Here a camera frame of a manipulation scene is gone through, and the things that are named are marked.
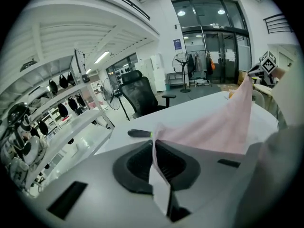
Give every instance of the cardboard box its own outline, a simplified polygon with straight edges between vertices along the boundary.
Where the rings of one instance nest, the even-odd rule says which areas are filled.
[[[238,72],[238,80],[237,80],[237,84],[240,86],[242,84],[242,82],[244,81],[245,75],[247,72],[244,71],[239,71]]]

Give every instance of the white shelf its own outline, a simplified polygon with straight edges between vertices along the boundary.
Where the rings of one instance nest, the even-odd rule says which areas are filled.
[[[50,112],[53,114],[54,112],[57,112],[58,110],[59,110],[58,107],[56,107],[56,110],[50,111]]]
[[[87,110],[80,116],[75,118],[73,121],[64,125],[62,129],[56,134],[56,137],[52,138],[52,140],[50,141],[47,152],[43,157],[41,163],[36,168],[36,170],[28,174],[25,188],[30,188],[31,184],[38,176],[38,174],[54,158],[54,156],[59,152],[59,150],[61,150],[63,146],[67,144],[67,142],[74,138],[92,121],[101,116],[101,114],[101,111],[98,110]]]
[[[47,116],[45,116],[44,118],[42,118],[41,120],[43,121],[44,119],[51,117],[49,114]]]
[[[58,178],[69,169],[73,168],[81,161],[88,157],[94,156],[94,154],[100,149],[101,146],[109,139],[112,130],[106,129],[103,126],[92,126],[81,133],[81,139],[74,139],[74,143],[71,147],[76,147],[77,152],[66,153],[61,161],[56,165],[52,172],[48,175],[43,186],[47,186],[53,180]]]
[[[67,56],[71,56],[71,54],[67,54],[66,56],[62,56],[60,59],[67,57]],[[1,86],[0,86],[0,94],[2,94],[8,87],[10,87],[13,83],[15,83],[18,79],[22,78],[23,76],[27,75],[28,73],[35,71],[37,72],[36,69],[40,68],[41,66],[45,66],[46,64],[54,61],[57,58],[49,58],[47,60],[42,60],[40,62],[35,63],[34,65],[22,70],[21,72],[18,72],[14,75],[12,75],[11,77],[9,77],[5,82],[2,82]],[[69,70],[69,65],[68,68],[62,68],[61,67],[61,72],[58,73],[64,73],[67,72]]]
[[[57,102],[60,100],[67,98],[69,95],[73,94],[74,92],[86,87],[87,84],[80,84],[73,86],[72,88],[66,90],[65,92],[55,96],[54,98],[50,99],[48,102],[46,102],[44,105],[39,107],[31,116],[31,121],[36,120],[40,115],[42,115],[45,111],[47,111],[49,108],[53,107]]]
[[[54,127],[52,127],[49,131],[48,131],[48,133],[50,133],[51,131],[53,131],[55,128],[57,128],[57,126],[55,125]]]

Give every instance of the hanging clothes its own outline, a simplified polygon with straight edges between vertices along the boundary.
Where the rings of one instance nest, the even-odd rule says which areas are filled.
[[[188,72],[191,73],[194,71],[194,69],[195,69],[194,60],[193,60],[192,54],[190,54],[189,60],[188,60]]]
[[[199,68],[199,71],[203,71],[203,63],[201,61],[201,58],[200,56],[198,56],[198,68]]]
[[[215,70],[215,64],[214,64],[214,62],[212,61],[212,59],[210,59],[210,63],[211,63],[212,71],[214,71],[214,70]]]
[[[209,57],[208,63],[207,63],[207,73],[208,75],[213,74],[212,66],[211,66],[211,58]]]
[[[194,53],[194,66],[195,66],[195,72],[199,72],[200,69],[199,69],[199,62],[198,62],[198,59],[199,59],[199,56],[196,53]]]

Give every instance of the white table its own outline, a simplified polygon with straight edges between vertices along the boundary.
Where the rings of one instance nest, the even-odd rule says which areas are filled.
[[[228,101],[229,92],[219,92],[195,100],[184,102],[167,109],[136,118],[114,128],[111,138],[106,145],[106,151],[117,149],[125,145],[148,140],[149,138],[132,138],[127,132],[130,129],[153,131],[158,123],[168,127],[180,127],[186,123],[212,114],[223,107]],[[257,142],[265,141],[272,133],[277,132],[277,121],[268,111],[253,104],[246,142],[248,147]]]
[[[259,85],[259,84],[254,84],[253,86],[255,87],[255,89],[265,93],[266,95],[272,96],[271,95],[272,88],[269,88],[265,85]]]

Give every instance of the black office chair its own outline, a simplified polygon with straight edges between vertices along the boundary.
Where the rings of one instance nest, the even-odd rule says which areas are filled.
[[[138,70],[122,74],[122,79],[123,84],[119,86],[119,91],[133,107],[134,118],[165,109],[169,107],[170,99],[176,97],[176,95],[162,95],[162,98],[166,98],[166,106],[158,105],[148,78],[143,77]]]

